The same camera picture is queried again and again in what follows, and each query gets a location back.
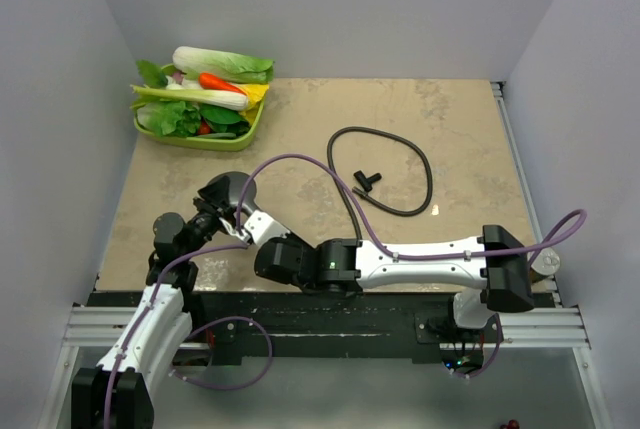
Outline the grey shower head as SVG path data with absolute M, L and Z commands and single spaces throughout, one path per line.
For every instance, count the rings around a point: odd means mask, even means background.
M 250 181 L 248 174 L 230 171 L 215 176 L 199 189 L 194 206 L 199 212 L 213 216 L 222 232 L 247 242 L 248 232 L 236 227 L 237 210 L 240 209 L 247 217 L 251 216 L 259 209 L 255 202 L 256 195 L 256 182 Z

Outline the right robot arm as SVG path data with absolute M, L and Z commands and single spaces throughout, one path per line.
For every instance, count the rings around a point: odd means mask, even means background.
M 523 245 L 500 225 L 481 235 L 429 244 L 335 238 L 311 246 L 286 232 L 262 237 L 257 276 L 311 294 L 351 295 L 394 284 L 461 287 L 445 318 L 448 335 L 469 341 L 496 315 L 529 312 L 534 298 Z

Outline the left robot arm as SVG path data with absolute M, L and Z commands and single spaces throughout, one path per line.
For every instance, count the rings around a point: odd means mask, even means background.
M 193 295 L 198 268 L 193 254 L 231 227 L 235 207 L 200 196 L 184 220 L 165 213 L 153 224 L 149 272 L 138 307 L 112 348 L 71 384 L 73 428 L 151 428 L 153 397 L 182 340 L 196 341 L 207 317 Z

